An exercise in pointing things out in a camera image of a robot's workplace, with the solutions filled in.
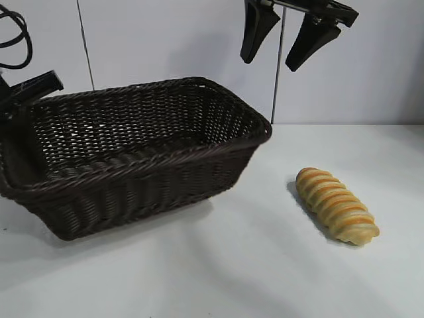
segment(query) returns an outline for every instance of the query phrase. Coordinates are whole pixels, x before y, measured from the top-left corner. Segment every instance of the basket rim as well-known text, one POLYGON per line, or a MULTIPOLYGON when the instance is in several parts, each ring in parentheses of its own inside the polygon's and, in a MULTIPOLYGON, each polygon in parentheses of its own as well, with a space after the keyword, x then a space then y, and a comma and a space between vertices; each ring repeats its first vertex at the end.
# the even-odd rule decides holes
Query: basket rim
POLYGON ((198 146, 195 148, 188 148, 183 150, 177 150, 175 152, 156 154, 149 158, 143 158, 142 160, 136 160, 134 162, 117 162, 110 164, 104 169, 92 169, 91 171, 78 173, 77 168, 70 168, 76 171, 73 176, 60 178, 57 180, 49 180, 44 182, 36 182, 33 184, 24 185, 13 185, 8 181, 7 173, 5 171, 4 159, 3 159, 3 141, 0 140, 0 192, 3 196, 11 199, 27 199, 31 197, 47 196, 51 197, 53 193, 64 195, 72 192, 76 187, 86 188, 92 187, 95 184, 104 184, 105 181, 115 181, 121 178, 127 178, 132 174, 149 174, 161 168, 169 168, 178 164, 185 164, 195 160, 204 158, 218 157, 221 155, 228 154, 237 150, 246 148, 257 147, 265 143, 272 135, 272 126, 259 112, 245 103, 240 97, 236 96, 233 92, 227 88, 203 77, 191 77, 183 79, 167 79, 165 81, 135 84, 126 87, 116 87, 102 89, 99 91, 87 91, 82 93, 73 93, 67 95, 59 95, 55 97, 48 97, 42 99, 34 104, 34 106, 43 105, 46 103, 73 100, 80 98, 90 98, 102 96, 110 93, 124 93, 126 91, 132 91, 142 87, 143 89, 149 88, 149 86, 160 87, 161 85, 167 85, 174 81, 193 83, 196 81, 199 84, 204 83, 220 89, 223 93, 230 94, 232 98, 237 99, 240 103, 246 106, 247 112, 249 112, 258 121, 258 127, 248 134, 242 137, 234 138, 220 144, 211 144, 198 146))

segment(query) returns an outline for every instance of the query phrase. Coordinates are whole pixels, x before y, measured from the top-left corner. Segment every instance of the wicker basket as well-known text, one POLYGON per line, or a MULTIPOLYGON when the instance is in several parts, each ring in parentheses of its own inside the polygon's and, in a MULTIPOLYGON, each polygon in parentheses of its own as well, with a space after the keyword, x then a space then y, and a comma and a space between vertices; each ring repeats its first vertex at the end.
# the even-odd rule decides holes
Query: wicker basket
POLYGON ((74 240, 231 188, 271 132, 204 78, 46 98, 3 131, 0 193, 74 240))

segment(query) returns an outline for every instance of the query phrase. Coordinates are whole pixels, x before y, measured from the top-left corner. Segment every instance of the black cable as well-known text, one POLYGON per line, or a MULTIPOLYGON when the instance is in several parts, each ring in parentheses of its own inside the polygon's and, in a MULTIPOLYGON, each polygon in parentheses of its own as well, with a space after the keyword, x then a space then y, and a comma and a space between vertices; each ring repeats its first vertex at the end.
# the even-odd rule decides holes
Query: black cable
POLYGON ((21 14, 14 12, 14 11, 10 11, 3 5, 0 5, 0 10, 3 12, 3 13, 0 14, 0 19, 5 18, 5 17, 9 17, 21 29, 20 35, 18 35, 17 37, 15 37, 14 39, 12 39, 10 41, 0 43, 0 48, 8 48, 12 45, 15 45, 16 43, 19 43, 21 40, 25 39, 26 47, 27 47, 27 50, 28 50, 28 54, 26 55, 26 59, 23 63, 17 64, 17 65, 0 63, 0 68, 7 68, 9 70, 20 70, 21 68, 24 68, 25 66, 27 66, 32 60, 32 42, 31 42, 30 35, 28 33, 27 23, 25 22, 25 20, 24 20, 24 18, 21 14))

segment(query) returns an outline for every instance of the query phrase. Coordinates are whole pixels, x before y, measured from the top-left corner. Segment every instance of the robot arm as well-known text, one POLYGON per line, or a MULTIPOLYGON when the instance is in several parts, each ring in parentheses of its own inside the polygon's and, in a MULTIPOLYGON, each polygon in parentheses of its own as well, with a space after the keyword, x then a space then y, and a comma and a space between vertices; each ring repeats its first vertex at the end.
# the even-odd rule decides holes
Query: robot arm
POLYGON ((260 45, 280 20, 274 5, 305 13, 299 35, 286 60, 293 72, 318 49, 339 36, 339 23, 351 27, 359 16, 354 9, 333 0, 244 0, 246 22, 240 55, 247 64, 253 61, 260 45))

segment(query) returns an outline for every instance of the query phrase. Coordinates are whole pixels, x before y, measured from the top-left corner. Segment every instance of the bread roll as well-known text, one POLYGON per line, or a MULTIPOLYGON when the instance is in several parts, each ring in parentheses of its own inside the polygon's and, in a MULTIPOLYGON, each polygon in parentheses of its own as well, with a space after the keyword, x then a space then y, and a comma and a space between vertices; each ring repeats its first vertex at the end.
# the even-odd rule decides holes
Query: bread roll
POLYGON ((302 169, 296 178, 296 189, 308 209, 317 214, 336 239, 361 246, 380 234, 367 207, 329 172, 302 169))

